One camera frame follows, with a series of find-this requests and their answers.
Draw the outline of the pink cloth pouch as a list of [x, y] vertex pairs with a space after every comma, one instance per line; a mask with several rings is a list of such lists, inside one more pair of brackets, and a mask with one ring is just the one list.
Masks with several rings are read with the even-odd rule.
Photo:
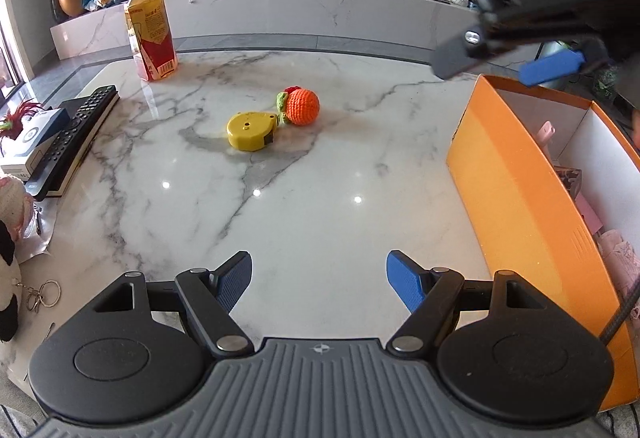
[[600, 234], [598, 246], [618, 297], [626, 299], [639, 277], [639, 257], [634, 247], [617, 230]]

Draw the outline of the marble tv cabinet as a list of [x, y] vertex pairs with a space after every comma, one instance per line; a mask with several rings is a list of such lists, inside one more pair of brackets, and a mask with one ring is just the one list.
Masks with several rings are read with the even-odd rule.
[[432, 0], [165, 0], [179, 52], [320, 51], [425, 63], [475, 22]]

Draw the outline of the pink plastic bottle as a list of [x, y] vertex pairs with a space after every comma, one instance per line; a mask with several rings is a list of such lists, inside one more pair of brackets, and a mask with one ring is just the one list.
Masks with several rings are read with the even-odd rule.
[[541, 152], [544, 153], [544, 156], [547, 157], [548, 161], [552, 161], [548, 145], [552, 140], [553, 135], [555, 135], [555, 127], [553, 127], [550, 121], [543, 123], [535, 135], [536, 143]]

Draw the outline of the orange white storage box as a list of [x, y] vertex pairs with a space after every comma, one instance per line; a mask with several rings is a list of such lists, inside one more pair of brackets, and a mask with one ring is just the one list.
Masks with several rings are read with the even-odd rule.
[[[548, 161], [535, 135], [555, 127]], [[639, 245], [639, 154], [596, 102], [480, 75], [447, 166], [487, 268], [515, 271], [592, 334], [620, 306], [594, 235], [555, 169], [582, 172], [580, 191], [603, 222]]]

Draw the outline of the orange crochet ball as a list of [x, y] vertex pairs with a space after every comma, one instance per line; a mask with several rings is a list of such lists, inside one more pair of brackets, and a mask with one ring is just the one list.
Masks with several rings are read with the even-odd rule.
[[320, 101], [314, 91], [301, 86], [289, 86], [276, 98], [282, 124], [305, 127], [313, 124], [320, 113]]

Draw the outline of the pink notebook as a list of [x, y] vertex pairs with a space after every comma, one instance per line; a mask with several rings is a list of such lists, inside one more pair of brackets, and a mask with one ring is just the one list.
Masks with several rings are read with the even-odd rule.
[[591, 207], [591, 205], [587, 201], [587, 198], [585, 198], [582, 192], [579, 192], [576, 195], [574, 203], [580, 215], [582, 216], [582, 219], [584, 219], [590, 234], [595, 235], [599, 233], [603, 228], [603, 222], [600, 220], [600, 217]]

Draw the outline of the yellow tape measure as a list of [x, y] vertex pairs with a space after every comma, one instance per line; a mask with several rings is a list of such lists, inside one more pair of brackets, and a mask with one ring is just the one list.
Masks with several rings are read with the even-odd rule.
[[237, 113], [226, 126], [228, 142], [235, 150], [257, 152], [273, 142], [278, 127], [279, 119], [273, 113]]

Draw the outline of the black remote control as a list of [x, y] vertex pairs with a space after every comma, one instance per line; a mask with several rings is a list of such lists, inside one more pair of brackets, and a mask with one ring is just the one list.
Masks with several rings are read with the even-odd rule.
[[26, 192], [36, 202], [47, 197], [61, 197], [77, 167], [119, 101], [116, 86], [100, 86], [80, 105], [70, 122], [55, 137], [25, 184]]

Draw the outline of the iced tea bottle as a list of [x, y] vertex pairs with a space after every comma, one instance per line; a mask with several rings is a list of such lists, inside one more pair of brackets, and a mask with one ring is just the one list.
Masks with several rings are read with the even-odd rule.
[[134, 63], [144, 81], [162, 80], [178, 67], [164, 0], [128, 0], [125, 20]]

